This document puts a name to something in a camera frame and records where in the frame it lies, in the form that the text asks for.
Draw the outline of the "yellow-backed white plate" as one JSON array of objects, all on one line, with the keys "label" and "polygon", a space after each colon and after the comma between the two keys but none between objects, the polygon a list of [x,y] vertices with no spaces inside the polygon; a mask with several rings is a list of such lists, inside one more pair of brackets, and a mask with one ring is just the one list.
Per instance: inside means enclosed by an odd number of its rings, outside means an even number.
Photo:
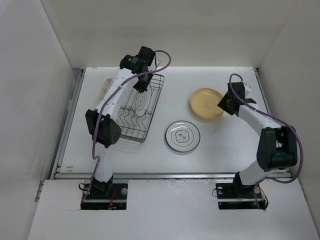
[{"label": "yellow-backed white plate", "polygon": [[152,89],[151,86],[148,85],[147,91],[138,93],[135,100],[135,114],[137,117],[142,117],[151,102]]}]

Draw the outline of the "white plate green lettered rim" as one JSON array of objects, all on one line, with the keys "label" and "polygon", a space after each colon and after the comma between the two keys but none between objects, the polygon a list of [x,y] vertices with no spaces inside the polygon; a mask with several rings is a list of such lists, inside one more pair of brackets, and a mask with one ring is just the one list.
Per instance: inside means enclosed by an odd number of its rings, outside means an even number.
[{"label": "white plate green lettered rim", "polygon": [[199,129],[191,122],[178,120],[169,125],[164,139],[170,149],[178,153],[195,150],[201,141]]}]

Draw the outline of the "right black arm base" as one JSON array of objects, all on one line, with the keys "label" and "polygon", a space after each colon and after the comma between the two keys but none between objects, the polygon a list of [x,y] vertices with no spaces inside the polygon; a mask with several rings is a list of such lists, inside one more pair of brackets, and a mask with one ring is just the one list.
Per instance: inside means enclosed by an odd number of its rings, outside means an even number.
[{"label": "right black arm base", "polygon": [[231,182],[217,182],[216,192],[219,210],[266,210],[269,200],[259,186],[249,186],[244,192],[236,192]]}]

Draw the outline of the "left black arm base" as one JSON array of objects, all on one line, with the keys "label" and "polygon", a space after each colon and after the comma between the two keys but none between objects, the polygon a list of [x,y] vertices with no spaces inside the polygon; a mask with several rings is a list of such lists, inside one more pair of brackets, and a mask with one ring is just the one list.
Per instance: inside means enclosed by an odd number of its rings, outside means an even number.
[{"label": "left black arm base", "polygon": [[80,183],[82,191],[81,210],[126,210],[128,181],[100,182],[94,179],[90,183]]}]

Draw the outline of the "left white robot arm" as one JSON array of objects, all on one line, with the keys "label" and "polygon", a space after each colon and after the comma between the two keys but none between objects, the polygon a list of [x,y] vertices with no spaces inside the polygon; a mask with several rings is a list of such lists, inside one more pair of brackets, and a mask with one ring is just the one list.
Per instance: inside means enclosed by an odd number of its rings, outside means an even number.
[{"label": "left white robot arm", "polygon": [[118,142],[122,130],[116,123],[116,119],[121,106],[128,100],[132,90],[138,93],[148,92],[148,85],[156,72],[156,51],[151,48],[142,46],[137,55],[126,55],[120,61],[119,71],[101,102],[94,110],[89,109],[85,113],[88,131],[92,136],[91,155],[96,160],[96,164],[90,183],[84,189],[86,193],[83,199],[90,195],[92,189],[103,199],[111,195],[112,186],[108,181],[112,178],[113,172],[110,170],[106,179],[95,178],[101,161],[101,157],[96,153],[96,145],[101,144],[108,148]]}]

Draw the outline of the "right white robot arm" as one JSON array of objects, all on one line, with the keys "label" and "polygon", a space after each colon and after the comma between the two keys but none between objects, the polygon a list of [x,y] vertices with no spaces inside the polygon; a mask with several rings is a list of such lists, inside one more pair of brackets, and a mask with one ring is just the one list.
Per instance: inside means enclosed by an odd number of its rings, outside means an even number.
[{"label": "right white robot arm", "polygon": [[259,136],[255,161],[237,172],[231,185],[235,196],[247,198],[255,193],[255,185],[275,170],[287,169],[298,163],[297,140],[290,127],[279,124],[260,111],[253,99],[246,98],[242,81],[229,82],[227,87],[227,93],[217,106],[245,121]]}]

